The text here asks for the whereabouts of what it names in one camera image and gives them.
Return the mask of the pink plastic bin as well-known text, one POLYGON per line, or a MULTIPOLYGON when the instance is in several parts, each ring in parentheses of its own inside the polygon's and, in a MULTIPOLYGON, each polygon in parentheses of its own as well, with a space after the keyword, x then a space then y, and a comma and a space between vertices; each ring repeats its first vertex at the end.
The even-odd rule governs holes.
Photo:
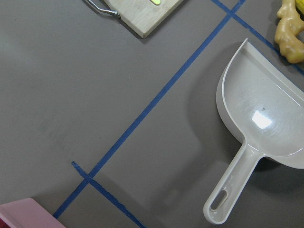
POLYGON ((34 199, 21 199, 0 206, 2 228, 63 228, 55 217, 34 199))

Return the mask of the wooden cutting board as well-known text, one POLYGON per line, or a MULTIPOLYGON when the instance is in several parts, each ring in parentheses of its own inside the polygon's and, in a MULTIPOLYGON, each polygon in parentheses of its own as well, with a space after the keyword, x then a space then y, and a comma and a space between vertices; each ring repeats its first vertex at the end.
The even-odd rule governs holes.
POLYGON ((104 3, 109 9, 98 7, 92 0, 86 0, 85 3, 100 14, 109 14, 121 19, 141 38, 147 38, 182 0, 161 0, 159 6, 150 0, 105 0, 104 3))

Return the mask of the yellow-green plastic knife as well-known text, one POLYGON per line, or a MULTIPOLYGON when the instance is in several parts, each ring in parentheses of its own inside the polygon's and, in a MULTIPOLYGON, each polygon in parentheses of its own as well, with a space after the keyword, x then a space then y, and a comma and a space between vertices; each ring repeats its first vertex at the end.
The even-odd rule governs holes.
POLYGON ((154 5, 159 6, 161 4, 161 0, 150 0, 154 5))

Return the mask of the yellow ginger root toy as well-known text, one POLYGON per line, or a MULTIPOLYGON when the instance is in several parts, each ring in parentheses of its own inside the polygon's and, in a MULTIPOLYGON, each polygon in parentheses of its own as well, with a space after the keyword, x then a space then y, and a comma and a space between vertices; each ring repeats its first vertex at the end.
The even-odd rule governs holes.
POLYGON ((296 10, 295 1, 282 1, 277 17, 280 21, 274 40, 279 45, 280 54, 291 64, 303 62, 304 43, 297 38, 297 35, 304 30, 304 21, 296 10))

